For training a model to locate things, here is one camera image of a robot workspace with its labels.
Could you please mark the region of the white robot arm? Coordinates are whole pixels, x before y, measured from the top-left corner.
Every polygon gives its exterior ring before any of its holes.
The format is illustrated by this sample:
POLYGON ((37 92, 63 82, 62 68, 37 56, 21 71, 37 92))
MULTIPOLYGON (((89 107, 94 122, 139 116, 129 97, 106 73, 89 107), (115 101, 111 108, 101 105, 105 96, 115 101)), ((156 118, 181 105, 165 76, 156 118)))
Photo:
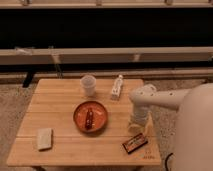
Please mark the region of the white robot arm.
POLYGON ((132 90, 129 99, 131 121, 140 125, 151 105, 177 111, 172 171, 213 171, 213 83, 170 91, 147 84, 132 90))

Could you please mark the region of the white ribbed gripper body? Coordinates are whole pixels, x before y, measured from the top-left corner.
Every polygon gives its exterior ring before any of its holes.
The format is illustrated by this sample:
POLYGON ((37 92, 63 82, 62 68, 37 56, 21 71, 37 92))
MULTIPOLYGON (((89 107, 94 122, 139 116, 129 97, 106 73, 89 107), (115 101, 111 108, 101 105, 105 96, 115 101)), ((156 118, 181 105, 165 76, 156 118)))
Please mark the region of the white ribbed gripper body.
POLYGON ((133 106, 133 114, 131 120, 141 126, 145 126, 148 121, 149 108, 145 106, 133 106))

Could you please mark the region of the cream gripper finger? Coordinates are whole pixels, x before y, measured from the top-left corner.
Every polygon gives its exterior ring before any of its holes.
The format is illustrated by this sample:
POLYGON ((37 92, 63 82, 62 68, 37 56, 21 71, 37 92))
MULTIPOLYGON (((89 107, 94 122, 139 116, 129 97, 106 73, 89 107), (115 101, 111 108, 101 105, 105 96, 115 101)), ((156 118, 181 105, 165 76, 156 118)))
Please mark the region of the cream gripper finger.
POLYGON ((130 123, 128 125, 128 131, 130 133, 140 133, 141 132, 141 126, 135 123, 130 123))
POLYGON ((154 136, 155 135, 152 116, 148 117, 148 121, 147 121, 146 126, 145 126, 145 135, 146 136, 154 136))

